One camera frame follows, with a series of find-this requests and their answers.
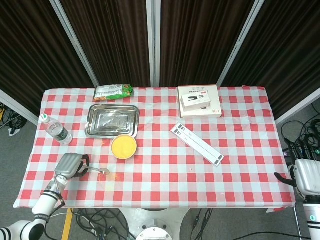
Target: black curtain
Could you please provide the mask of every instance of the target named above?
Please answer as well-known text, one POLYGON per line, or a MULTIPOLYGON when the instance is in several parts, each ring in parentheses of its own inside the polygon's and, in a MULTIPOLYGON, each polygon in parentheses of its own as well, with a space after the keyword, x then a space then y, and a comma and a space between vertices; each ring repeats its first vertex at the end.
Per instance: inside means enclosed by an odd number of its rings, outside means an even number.
POLYGON ((35 115, 45 90, 93 87, 45 0, 0 1, 0 89, 35 115))
POLYGON ((101 85, 150 86, 146 0, 61 0, 101 85))
POLYGON ((254 0, 162 0, 160 86, 216 84, 254 0))
POLYGON ((222 85, 265 87, 276 119, 320 88, 320 1, 265 1, 222 85))

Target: red and white checkered tablecloth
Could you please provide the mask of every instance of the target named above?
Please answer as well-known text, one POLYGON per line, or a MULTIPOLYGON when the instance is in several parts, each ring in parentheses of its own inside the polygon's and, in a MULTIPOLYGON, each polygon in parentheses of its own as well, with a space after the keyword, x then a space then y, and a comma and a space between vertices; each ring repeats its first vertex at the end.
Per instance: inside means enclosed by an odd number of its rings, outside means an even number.
POLYGON ((110 139, 85 135, 94 89, 51 89, 44 93, 41 113, 58 119, 73 140, 61 146, 38 124, 33 150, 14 207, 33 207, 54 176, 65 153, 88 154, 90 165, 107 167, 111 175, 89 171, 68 182, 63 197, 75 208, 281 208, 295 204, 268 97, 263 87, 221 87, 222 117, 179 117, 176 88, 135 88, 134 96, 108 104, 140 109, 137 151, 116 159, 110 139), (170 132, 177 123, 224 155, 218 167, 170 132))

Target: snack bag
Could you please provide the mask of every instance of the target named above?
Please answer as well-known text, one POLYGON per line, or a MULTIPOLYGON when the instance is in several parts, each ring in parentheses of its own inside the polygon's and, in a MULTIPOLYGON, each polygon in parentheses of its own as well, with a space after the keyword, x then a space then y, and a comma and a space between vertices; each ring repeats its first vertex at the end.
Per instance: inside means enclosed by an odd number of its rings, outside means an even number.
POLYGON ((93 101, 123 99, 130 97, 132 92, 129 84, 98 86, 95 88, 93 101))

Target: metal spoon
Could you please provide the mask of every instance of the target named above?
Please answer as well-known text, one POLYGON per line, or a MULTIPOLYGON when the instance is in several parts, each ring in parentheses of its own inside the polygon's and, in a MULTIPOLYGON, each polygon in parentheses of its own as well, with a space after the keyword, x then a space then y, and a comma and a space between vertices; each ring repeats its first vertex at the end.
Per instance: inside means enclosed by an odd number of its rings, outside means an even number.
POLYGON ((94 170, 94 171, 100 172, 100 173, 105 174, 105 175, 110 174, 110 171, 105 167, 95 168, 95 167, 86 166, 86 165, 83 165, 82 167, 85 168, 85 169, 90 169, 90 170, 94 170))

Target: stainless steel tray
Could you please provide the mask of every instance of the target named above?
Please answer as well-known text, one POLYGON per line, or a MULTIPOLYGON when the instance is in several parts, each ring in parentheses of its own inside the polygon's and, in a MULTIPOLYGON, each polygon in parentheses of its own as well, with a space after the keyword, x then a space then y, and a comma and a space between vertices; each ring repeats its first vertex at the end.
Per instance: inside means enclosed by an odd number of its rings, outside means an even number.
POLYGON ((92 105, 85 124, 85 135, 98 139, 114 139, 121 134, 135 137, 139 113, 139 108, 132 105, 92 105))

